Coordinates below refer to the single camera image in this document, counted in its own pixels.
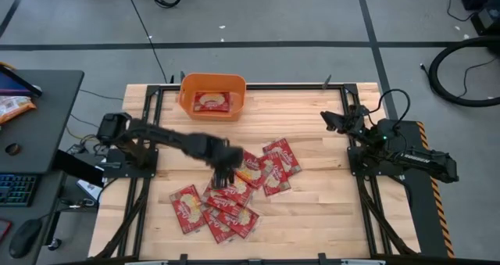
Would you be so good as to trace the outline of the black office desk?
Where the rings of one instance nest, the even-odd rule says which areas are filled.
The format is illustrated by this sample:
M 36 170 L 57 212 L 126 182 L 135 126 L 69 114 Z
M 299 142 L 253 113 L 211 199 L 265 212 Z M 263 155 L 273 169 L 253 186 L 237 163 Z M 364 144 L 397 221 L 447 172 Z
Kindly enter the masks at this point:
M 51 214 L 64 179 L 61 170 L 53 170 L 52 162 L 64 134 L 67 121 L 80 89 L 81 70 L 17 70 L 25 81 L 37 85 L 42 96 L 36 98 L 35 110 L 10 120 L 0 130 L 0 174 L 38 174 L 41 177 L 29 207 L 0 207 L 0 218 L 12 227 L 0 243 L 0 265 L 34 265 L 49 228 Z M 5 147 L 17 143 L 19 154 L 9 156 Z M 39 248 L 22 259 L 9 256 L 9 243 L 20 225 L 29 219 L 43 218 L 38 239 Z

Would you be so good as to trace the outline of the dark laptop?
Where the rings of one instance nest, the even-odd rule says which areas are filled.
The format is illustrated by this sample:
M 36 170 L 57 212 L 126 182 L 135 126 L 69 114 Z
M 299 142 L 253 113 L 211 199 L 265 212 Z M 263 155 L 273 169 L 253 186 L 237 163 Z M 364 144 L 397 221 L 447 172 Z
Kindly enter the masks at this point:
M 41 97 L 42 90 L 0 65 L 0 96 Z

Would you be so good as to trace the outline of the orange snack bag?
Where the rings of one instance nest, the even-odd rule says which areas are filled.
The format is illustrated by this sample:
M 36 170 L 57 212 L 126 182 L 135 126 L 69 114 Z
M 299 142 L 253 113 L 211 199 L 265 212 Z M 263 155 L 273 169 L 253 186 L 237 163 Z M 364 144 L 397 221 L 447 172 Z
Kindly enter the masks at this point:
M 0 125 L 36 108 L 31 98 L 27 96 L 0 96 Z

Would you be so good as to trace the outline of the white printed card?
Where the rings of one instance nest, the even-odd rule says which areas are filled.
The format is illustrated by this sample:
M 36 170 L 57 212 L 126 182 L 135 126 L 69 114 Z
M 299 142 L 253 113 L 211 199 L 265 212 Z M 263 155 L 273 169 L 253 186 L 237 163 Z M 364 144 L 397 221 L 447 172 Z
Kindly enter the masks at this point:
M 83 190 L 90 199 L 93 199 L 96 202 L 100 202 L 102 187 L 90 184 L 83 180 L 77 180 L 77 186 L 81 190 Z

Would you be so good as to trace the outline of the black equipment case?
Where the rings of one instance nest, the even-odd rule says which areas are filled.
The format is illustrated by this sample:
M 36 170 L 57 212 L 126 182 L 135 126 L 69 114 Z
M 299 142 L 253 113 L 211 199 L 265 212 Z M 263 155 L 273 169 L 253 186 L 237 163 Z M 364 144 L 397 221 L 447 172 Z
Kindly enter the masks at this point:
M 460 0 L 478 35 L 500 36 L 500 0 Z

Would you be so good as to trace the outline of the black computer mouse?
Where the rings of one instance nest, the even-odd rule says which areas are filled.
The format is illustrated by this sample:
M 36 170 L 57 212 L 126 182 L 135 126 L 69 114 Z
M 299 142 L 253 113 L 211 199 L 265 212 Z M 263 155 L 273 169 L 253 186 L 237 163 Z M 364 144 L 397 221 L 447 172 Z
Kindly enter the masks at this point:
M 24 221 L 9 243 L 9 256 L 13 259 L 22 259 L 38 249 L 42 226 L 43 221 L 40 218 Z

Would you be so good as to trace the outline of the red Orville popcorn bag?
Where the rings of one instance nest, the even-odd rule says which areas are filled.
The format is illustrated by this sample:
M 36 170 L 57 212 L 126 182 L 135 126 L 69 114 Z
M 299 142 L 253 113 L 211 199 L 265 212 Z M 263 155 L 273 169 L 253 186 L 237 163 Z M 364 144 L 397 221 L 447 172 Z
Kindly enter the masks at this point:
M 252 188 L 259 189 L 263 186 L 269 171 L 261 158 L 243 150 L 243 162 L 236 174 Z
M 266 197 L 287 192 L 291 189 L 288 176 L 278 152 L 271 152 L 260 158 L 264 165 L 266 179 L 262 188 Z
M 184 235 L 196 232 L 206 225 L 202 201 L 193 184 L 171 193 L 169 199 Z
M 202 195 L 202 201 L 233 216 L 238 216 L 243 210 L 243 207 L 232 199 L 211 190 L 208 190 Z
M 229 92 L 203 92 L 195 93 L 194 112 L 229 112 L 230 93 Z
M 277 152 L 279 154 L 287 177 L 291 177 L 302 172 L 302 168 L 300 167 L 298 160 L 292 152 L 291 146 L 286 138 L 278 138 L 276 141 L 272 141 L 265 145 L 262 150 L 265 154 L 271 152 Z
M 225 188 L 216 189 L 216 193 L 221 194 L 242 206 L 247 206 L 254 189 L 238 176 L 234 177 L 234 183 Z
M 212 216 L 210 214 L 212 210 L 213 208 L 211 206 L 206 204 L 202 205 L 202 214 L 209 226 L 212 236 L 215 238 L 217 244 L 230 242 L 236 235 L 236 232 Z
M 259 222 L 259 215 L 249 208 L 244 208 L 236 216 L 217 209 L 213 209 L 210 214 L 243 239 L 246 239 L 254 231 Z

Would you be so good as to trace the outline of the orange plastic basket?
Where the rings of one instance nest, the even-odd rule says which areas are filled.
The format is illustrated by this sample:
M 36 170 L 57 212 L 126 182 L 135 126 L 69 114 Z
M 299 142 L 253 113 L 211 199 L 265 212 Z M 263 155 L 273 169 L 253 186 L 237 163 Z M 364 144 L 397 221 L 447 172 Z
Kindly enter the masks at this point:
M 223 112 L 194 112 L 193 104 L 195 93 L 229 92 L 230 111 Z M 239 120 L 245 104 L 246 81 L 237 74 L 226 73 L 190 73 L 180 86 L 178 102 L 180 107 L 193 120 Z

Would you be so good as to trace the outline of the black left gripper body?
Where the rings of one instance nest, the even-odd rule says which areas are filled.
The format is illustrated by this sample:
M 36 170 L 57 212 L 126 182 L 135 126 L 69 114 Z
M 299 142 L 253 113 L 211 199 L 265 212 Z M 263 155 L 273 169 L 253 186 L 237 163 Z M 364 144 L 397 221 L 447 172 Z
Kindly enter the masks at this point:
M 235 169 L 243 162 L 243 148 L 226 138 L 210 134 L 191 134 L 191 156 L 216 168 Z

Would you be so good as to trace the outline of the black backlit keyboard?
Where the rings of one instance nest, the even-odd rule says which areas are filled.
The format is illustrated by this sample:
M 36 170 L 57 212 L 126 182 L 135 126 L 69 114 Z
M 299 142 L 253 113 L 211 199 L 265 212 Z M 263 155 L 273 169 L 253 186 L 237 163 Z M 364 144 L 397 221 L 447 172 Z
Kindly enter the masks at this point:
M 29 207 L 41 177 L 31 174 L 0 174 L 0 207 Z

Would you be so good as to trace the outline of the red-edged phone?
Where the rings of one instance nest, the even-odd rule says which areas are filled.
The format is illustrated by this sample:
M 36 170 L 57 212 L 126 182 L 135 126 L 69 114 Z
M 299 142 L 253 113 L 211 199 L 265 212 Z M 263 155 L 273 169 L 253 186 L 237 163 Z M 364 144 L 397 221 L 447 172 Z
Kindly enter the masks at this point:
M 0 218 L 0 243 L 5 239 L 12 225 L 11 221 Z

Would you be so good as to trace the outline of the black box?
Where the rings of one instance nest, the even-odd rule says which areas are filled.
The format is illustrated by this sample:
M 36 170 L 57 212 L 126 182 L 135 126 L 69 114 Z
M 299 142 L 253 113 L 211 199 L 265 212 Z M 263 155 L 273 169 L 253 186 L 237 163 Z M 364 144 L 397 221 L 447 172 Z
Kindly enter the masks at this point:
M 61 150 L 56 152 L 55 158 L 52 162 L 52 168 L 54 170 L 64 171 L 72 177 L 76 177 L 95 186 L 104 186 L 101 169 L 97 168 L 95 165 L 86 163 L 67 152 Z

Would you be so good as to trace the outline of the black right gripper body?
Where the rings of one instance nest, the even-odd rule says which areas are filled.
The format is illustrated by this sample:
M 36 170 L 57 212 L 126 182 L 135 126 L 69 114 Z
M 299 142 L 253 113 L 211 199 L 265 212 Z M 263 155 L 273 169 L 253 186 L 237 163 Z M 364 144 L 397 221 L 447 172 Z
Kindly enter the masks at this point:
M 362 135 L 366 132 L 364 118 L 370 111 L 363 105 L 349 105 L 348 112 L 344 115 L 342 125 L 338 128 L 340 134 L 351 136 Z

